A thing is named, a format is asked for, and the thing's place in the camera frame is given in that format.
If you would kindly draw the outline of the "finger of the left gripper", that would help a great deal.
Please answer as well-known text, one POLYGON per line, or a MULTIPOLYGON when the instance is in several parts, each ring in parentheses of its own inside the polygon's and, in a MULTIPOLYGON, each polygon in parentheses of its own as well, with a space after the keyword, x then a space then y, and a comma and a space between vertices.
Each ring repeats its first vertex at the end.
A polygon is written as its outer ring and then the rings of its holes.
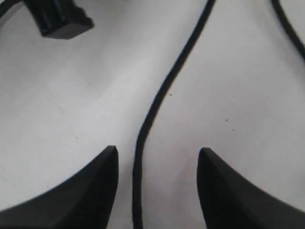
POLYGON ((69 40, 94 27, 83 8, 73 0, 25 0, 42 37, 69 40))

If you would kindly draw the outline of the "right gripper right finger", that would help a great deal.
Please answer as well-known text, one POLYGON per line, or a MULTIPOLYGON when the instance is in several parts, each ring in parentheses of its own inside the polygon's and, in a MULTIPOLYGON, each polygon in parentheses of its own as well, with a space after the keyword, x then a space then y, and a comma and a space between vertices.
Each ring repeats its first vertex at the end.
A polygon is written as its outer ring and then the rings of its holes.
POLYGON ((305 213, 253 185, 210 148, 202 148, 197 189, 208 229, 303 229, 305 213))

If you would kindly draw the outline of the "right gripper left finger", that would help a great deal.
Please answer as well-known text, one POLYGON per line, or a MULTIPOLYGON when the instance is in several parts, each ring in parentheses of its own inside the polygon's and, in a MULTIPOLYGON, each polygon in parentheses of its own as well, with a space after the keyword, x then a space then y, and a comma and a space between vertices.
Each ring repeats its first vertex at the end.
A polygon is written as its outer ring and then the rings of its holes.
POLYGON ((119 179, 118 151, 106 147, 57 187, 0 213, 2 229, 105 229, 119 179))

